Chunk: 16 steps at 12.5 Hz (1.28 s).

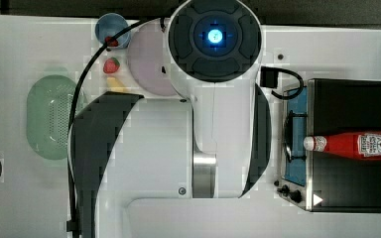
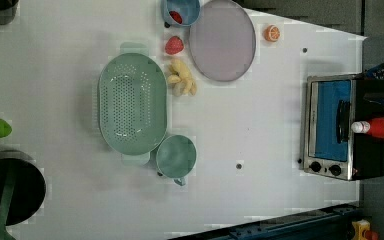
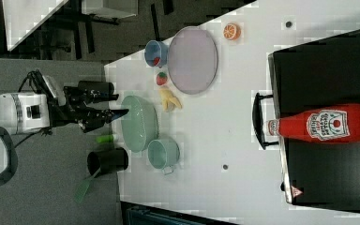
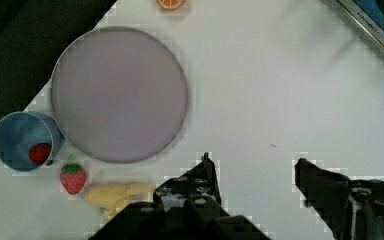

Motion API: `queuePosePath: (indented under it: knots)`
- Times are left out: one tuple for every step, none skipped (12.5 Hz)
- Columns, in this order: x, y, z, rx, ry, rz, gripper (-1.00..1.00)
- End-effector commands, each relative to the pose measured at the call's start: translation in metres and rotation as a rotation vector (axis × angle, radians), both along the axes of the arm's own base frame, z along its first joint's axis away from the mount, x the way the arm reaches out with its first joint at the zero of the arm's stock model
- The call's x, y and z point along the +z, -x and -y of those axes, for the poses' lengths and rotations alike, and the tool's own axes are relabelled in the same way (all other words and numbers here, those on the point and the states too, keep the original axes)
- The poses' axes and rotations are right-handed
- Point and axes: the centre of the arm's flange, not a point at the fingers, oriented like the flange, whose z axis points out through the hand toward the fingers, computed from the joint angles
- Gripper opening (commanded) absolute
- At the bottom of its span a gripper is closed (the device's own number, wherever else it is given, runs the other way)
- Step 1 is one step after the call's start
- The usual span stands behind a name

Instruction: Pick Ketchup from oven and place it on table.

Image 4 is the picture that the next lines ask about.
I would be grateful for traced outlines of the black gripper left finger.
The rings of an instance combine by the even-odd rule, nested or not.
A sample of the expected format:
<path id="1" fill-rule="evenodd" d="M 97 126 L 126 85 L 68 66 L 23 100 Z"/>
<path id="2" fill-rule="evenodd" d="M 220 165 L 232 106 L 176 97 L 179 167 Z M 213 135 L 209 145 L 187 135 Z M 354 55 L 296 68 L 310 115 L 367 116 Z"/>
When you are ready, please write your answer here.
<path id="1" fill-rule="evenodd" d="M 151 202 L 128 205 L 88 240 L 270 240 L 242 215 L 221 207 L 215 164 L 204 154 L 157 187 Z"/>

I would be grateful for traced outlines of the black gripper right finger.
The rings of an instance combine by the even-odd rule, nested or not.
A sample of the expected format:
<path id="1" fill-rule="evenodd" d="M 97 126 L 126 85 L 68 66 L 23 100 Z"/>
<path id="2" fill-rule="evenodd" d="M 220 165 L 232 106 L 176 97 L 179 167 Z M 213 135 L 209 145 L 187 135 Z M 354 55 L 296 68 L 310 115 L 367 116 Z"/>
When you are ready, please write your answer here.
<path id="1" fill-rule="evenodd" d="M 305 158 L 294 169 L 304 205 L 318 213 L 334 240 L 384 240 L 384 181 L 352 180 Z"/>

